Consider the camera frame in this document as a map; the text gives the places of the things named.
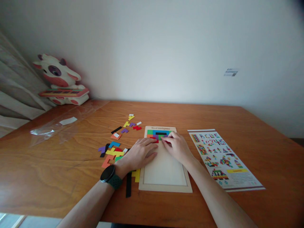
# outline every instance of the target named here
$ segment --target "white wall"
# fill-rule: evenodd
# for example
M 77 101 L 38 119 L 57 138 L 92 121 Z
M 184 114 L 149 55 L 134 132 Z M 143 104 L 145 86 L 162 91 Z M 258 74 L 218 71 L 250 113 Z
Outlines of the white wall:
M 304 137 L 299 14 L 288 0 L 0 3 L 27 60 L 64 57 L 95 98 L 242 106 L 288 137 Z

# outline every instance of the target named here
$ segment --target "label on wall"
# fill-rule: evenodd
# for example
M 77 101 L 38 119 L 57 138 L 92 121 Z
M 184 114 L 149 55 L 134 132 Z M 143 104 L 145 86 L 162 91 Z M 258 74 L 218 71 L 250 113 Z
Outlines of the label on wall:
M 224 76 L 234 77 L 240 69 L 238 68 L 228 68 L 224 73 Z

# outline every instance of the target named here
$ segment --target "green puzzle piece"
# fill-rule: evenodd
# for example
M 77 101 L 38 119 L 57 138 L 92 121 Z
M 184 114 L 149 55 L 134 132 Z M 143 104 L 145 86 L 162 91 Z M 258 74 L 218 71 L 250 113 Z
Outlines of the green puzzle piece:
M 117 162 L 118 160 L 122 159 L 123 156 L 120 156 L 120 157 L 115 157 L 115 162 Z

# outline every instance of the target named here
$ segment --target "wooden puzzle board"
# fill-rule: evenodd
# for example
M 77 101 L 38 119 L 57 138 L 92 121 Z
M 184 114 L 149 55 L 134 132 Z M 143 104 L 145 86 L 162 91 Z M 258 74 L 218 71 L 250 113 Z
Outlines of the wooden puzzle board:
M 192 193 L 188 171 L 168 153 L 161 142 L 161 134 L 169 135 L 171 131 L 176 132 L 176 128 L 146 126 L 145 138 L 155 136 L 159 142 L 158 148 L 150 152 L 157 152 L 155 159 L 141 168 L 139 190 Z

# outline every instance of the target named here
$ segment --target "hand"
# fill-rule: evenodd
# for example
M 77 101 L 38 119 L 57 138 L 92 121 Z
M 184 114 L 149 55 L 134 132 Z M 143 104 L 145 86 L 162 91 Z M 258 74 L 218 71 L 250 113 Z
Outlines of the hand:
M 122 173 L 120 176 L 124 176 L 132 170 L 142 168 L 151 162 L 156 157 L 157 152 L 149 156 L 147 156 L 147 153 L 158 147 L 154 142 L 156 142 L 156 139 L 138 139 L 126 155 L 115 163 L 117 171 Z
M 179 133 L 172 131 L 168 137 L 162 137 L 161 141 L 164 144 L 165 148 L 168 150 L 169 154 L 171 154 L 183 165 L 194 159 L 194 156 L 191 153 L 186 140 Z

